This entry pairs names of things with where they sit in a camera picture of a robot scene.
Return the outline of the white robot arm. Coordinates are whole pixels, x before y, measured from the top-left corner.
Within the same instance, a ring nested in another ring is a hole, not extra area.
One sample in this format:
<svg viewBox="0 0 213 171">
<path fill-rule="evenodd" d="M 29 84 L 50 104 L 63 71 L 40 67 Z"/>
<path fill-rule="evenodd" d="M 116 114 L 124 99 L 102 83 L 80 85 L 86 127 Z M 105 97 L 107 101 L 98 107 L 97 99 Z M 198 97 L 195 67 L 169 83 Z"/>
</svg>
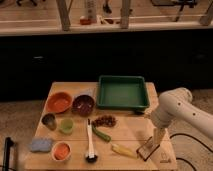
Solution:
<svg viewBox="0 0 213 171">
<path fill-rule="evenodd" d="M 154 145 L 161 143 L 165 129 L 174 118 L 184 120 L 213 140 L 213 115 L 195 107 L 192 100 L 192 93 L 184 87 L 159 95 L 158 106 L 150 114 L 150 119 L 156 127 L 152 140 Z"/>
</svg>

